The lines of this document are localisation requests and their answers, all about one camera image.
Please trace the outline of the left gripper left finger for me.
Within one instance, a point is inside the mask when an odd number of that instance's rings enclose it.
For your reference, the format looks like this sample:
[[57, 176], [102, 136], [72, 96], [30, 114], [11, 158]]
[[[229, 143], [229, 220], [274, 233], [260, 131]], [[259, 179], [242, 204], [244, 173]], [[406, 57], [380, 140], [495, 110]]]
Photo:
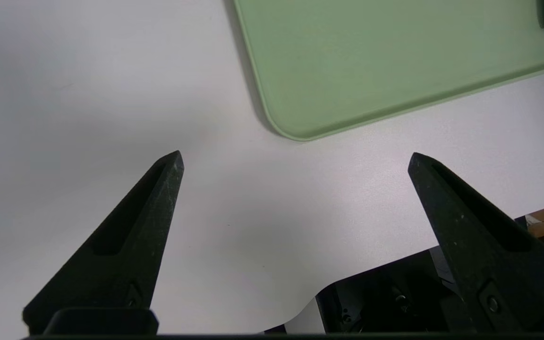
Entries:
[[158, 159], [26, 305], [31, 336], [155, 336], [150, 305], [184, 173]]

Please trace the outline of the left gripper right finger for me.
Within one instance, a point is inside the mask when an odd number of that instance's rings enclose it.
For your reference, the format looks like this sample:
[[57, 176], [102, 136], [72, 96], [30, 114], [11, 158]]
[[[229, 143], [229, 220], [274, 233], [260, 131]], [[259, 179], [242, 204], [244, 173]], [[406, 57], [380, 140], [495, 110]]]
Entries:
[[477, 331], [544, 331], [544, 243], [440, 161], [408, 174]]

